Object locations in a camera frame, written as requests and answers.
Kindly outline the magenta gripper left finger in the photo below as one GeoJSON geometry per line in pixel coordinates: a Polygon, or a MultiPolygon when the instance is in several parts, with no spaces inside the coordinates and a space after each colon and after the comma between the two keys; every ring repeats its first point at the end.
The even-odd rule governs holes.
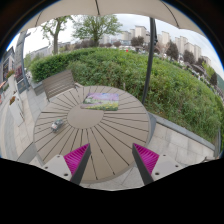
{"type": "Polygon", "coordinates": [[[79,185],[90,155],[90,144],[85,144],[65,156],[54,156],[42,169],[79,185]]]}

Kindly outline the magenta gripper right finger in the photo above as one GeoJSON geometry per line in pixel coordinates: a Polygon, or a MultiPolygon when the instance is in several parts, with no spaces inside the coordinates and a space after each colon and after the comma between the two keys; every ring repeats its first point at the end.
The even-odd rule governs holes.
{"type": "Polygon", "coordinates": [[[145,185],[182,169],[182,166],[167,154],[159,155],[136,143],[132,154],[145,185]]]}

